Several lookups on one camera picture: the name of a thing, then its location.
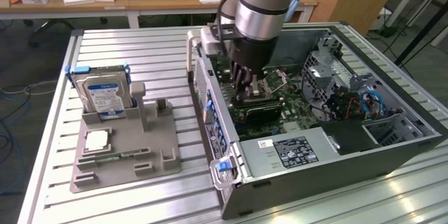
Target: aluminum table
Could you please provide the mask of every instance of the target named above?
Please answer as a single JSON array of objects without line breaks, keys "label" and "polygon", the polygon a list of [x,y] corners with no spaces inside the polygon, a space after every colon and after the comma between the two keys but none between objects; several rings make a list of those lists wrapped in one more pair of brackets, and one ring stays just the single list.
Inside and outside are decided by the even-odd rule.
[{"label": "aluminum table", "polygon": [[[359,36],[338,25],[440,122],[448,110]],[[448,223],[448,142],[390,175],[223,221],[208,173],[186,72],[187,31],[200,27],[76,31],[64,65],[131,65],[146,102],[174,104],[183,170],[179,174],[72,194],[68,190],[82,117],[62,70],[19,223]],[[368,72],[346,52],[358,72]]]}]

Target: motherboard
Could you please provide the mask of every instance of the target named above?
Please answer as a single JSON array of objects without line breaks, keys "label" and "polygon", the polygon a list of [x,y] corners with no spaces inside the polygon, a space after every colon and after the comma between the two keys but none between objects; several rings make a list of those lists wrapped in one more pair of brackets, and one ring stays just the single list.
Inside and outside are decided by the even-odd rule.
[{"label": "motherboard", "polygon": [[243,102],[235,101],[230,61],[214,58],[212,65],[242,141],[310,129],[324,120],[303,97],[300,67],[295,64],[264,68]]}]

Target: hard drive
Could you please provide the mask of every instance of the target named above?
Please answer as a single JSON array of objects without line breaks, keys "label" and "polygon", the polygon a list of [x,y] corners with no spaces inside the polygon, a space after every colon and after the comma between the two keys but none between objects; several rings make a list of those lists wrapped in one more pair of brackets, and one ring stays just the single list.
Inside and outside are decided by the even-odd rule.
[{"label": "hard drive", "polygon": [[130,66],[66,67],[66,75],[76,88],[84,113],[98,112],[100,118],[124,117],[124,110],[135,106],[130,84]]}]

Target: hard drive label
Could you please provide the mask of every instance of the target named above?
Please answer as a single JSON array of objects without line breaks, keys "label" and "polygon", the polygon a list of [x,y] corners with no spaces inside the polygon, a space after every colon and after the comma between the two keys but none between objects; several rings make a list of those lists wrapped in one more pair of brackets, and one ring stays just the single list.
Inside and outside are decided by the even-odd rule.
[{"label": "hard drive label", "polygon": [[318,162],[318,156],[304,136],[274,142],[283,166],[292,168]]},{"label": "hard drive label", "polygon": [[122,97],[116,95],[119,91],[118,84],[90,85],[88,90],[98,113],[114,115],[123,112]]}]

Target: green circuit board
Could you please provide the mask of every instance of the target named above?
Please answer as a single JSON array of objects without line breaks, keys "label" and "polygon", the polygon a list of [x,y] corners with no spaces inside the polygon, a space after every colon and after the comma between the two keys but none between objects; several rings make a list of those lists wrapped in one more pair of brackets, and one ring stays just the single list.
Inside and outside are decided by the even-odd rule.
[{"label": "green circuit board", "polygon": [[266,68],[258,80],[263,95],[248,98],[248,104],[234,106],[235,91],[231,78],[230,74],[223,74],[230,73],[228,63],[215,59],[212,65],[242,141],[282,134],[290,130],[306,130],[319,122],[300,93],[298,73],[288,67]]}]

